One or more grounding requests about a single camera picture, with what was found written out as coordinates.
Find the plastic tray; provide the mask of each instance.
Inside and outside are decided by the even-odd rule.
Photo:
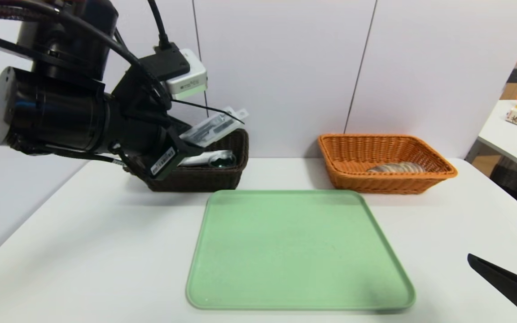
[[[396,310],[414,288],[351,191],[220,191],[187,282],[199,309]]]

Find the black bracket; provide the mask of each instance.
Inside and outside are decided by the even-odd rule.
[[[516,274],[472,254],[468,254],[468,263],[472,269],[517,306]]]
[[[172,79],[179,75],[187,74],[191,67],[187,59],[179,52],[175,43],[171,43],[169,49],[155,48],[155,54],[139,59],[147,70],[152,73],[159,82]],[[137,113],[150,98],[151,88],[146,86],[145,77],[137,71],[134,65],[125,72],[125,75],[117,84],[112,94],[121,104],[121,113],[128,117],[136,116]],[[163,98],[166,106],[158,106],[158,111],[166,115],[171,108],[171,98]]]

